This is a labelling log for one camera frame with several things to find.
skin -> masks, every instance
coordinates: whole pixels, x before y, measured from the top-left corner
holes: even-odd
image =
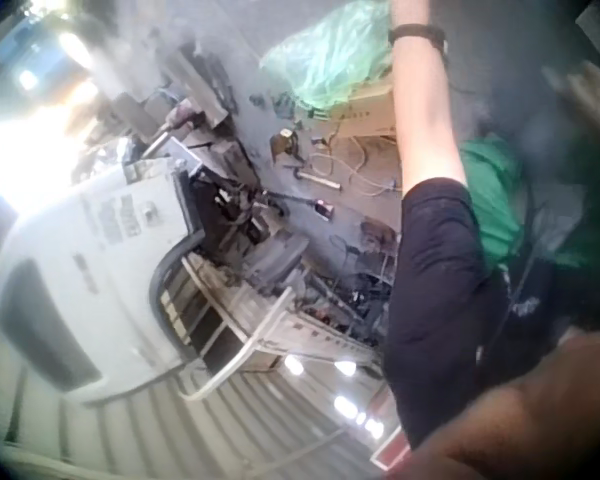
[[[392,0],[394,26],[428,24],[429,0]],[[404,194],[431,178],[465,185],[440,52],[393,48]],[[418,448],[398,478],[560,478],[600,445],[600,333],[566,341],[535,370],[483,394]]]

cardboard box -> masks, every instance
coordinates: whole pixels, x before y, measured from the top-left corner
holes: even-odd
[[[313,125],[325,136],[338,137],[395,135],[393,77],[358,88],[348,103],[314,116]]]

wristwatch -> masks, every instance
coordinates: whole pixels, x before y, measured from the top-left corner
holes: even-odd
[[[441,28],[433,25],[420,25],[416,23],[398,25],[389,32],[389,43],[391,46],[402,37],[422,37],[431,41],[432,45],[440,51],[446,60],[449,52],[447,36]]]

black sleeve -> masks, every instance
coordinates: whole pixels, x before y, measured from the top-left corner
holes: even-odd
[[[490,308],[467,189],[450,179],[427,180],[402,208],[384,369],[415,448],[476,396],[476,353]]]

cable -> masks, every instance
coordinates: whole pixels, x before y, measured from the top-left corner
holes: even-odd
[[[334,155],[328,155],[325,153],[319,153],[319,152],[314,152],[311,155],[309,155],[309,166],[310,168],[316,172],[318,175],[321,175],[323,177],[330,177],[331,175],[333,175],[333,161],[337,161],[340,164],[342,164],[345,168],[347,168],[347,170],[349,170],[349,178],[348,178],[348,183],[349,185],[351,185],[352,187],[354,187],[353,185],[353,177],[358,177],[360,178],[363,182],[365,182],[368,185],[371,185],[373,187],[377,187],[379,190],[376,192],[363,192],[359,189],[355,189],[356,192],[360,195],[363,195],[365,197],[377,197],[379,195],[382,195],[385,192],[399,192],[400,189],[396,188],[396,187],[388,187],[386,185],[382,185],[380,183],[374,182],[372,180],[369,180],[367,177],[365,177],[364,175],[360,174],[360,170],[362,168],[364,168],[364,166],[367,164],[368,161],[368,156],[367,156],[367,152],[366,150],[362,147],[362,145],[360,145],[360,142],[358,141],[358,139],[356,137],[351,137],[351,141],[358,147],[358,149],[360,149],[360,153],[361,153],[361,159],[360,162],[358,163],[358,165],[356,165],[355,167],[352,167],[351,165],[349,165],[347,162],[345,162],[344,160],[342,160],[341,158],[338,158]],[[330,160],[329,162],[329,168],[325,171],[325,170],[319,170],[316,166],[315,163],[311,161],[311,159],[315,158],[315,157],[320,157],[320,158],[326,158],[328,160]]]

